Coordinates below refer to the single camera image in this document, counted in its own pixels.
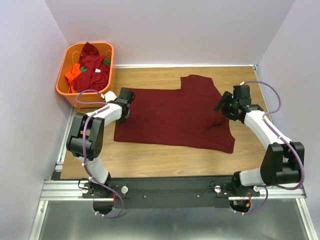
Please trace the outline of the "maroon t shirt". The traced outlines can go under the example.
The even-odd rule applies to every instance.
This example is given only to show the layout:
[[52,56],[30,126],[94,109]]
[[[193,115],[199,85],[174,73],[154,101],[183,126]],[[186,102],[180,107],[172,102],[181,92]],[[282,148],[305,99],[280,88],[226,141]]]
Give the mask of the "maroon t shirt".
[[181,77],[179,89],[134,88],[130,116],[117,123],[114,141],[186,146],[233,153],[229,119],[215,107],[221,94],[211,78]]

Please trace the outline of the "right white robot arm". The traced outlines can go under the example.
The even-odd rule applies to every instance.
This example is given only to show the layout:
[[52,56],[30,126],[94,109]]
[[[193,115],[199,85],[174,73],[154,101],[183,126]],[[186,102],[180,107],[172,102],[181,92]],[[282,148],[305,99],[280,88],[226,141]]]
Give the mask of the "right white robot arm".
[[268,113],[252,103],[247,82],[233,86],[233,92],[225,91],[215,111],[250,128],[265,148],[260,167],[233,174],[230,191],[234,195],[241,196],[251,187],[275,186],[289,191],[302,187],[304,145],[282,134],[269,120]]

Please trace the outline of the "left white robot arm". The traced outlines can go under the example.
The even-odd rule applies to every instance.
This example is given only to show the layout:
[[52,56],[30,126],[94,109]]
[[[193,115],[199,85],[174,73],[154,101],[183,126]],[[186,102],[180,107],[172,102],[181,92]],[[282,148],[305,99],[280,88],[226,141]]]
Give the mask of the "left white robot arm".
[[119,96],[112,91],[101,93],[103,107],[90,113],[78,112],[74,115],[66,150],[80,160],[88,175],[88,183],[82,188],[85,193],[96,193],[101,198],[114,193],[111,175],[101,159],[104,129],[113,122],[121,124],[127,120],[135,96],[128,88],[121,89]]

